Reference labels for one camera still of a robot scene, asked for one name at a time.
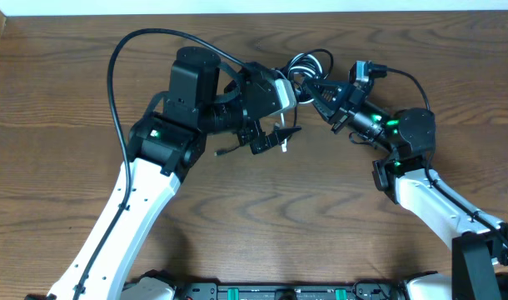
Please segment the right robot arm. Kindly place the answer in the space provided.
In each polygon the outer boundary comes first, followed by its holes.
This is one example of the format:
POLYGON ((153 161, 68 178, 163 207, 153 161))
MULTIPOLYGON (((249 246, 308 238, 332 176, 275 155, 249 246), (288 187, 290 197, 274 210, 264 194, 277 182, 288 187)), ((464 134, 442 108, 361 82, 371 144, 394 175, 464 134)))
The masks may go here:
POLYGON ((508 299, 508 223, 466 200, 431 166, 435 115, 429 108, 388 114, 366 98, 371 82, 310 79, 306 92, 334 133, 350 128, 359 142, 386 151, 373 162, 376 188, 414 213, 451 251, 451 275, 405 280, 406 299, 508 299))

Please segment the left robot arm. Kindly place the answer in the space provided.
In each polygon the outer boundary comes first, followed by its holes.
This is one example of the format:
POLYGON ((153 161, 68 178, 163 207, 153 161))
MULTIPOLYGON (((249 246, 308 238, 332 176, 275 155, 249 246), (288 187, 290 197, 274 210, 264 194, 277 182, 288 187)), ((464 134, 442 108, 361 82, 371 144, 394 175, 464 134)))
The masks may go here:
POLYGON ((207 137, 234 133, 254 153, 283 144, 288 127, 261 130, 262 118, 296 106, 291 82, 252 62, 240 70, 204 47, 183 47, 169 88, 156 94, 122 147, 123 163, 105 208, 51 299, 121 299, 154 222, 204 153, 207 137))

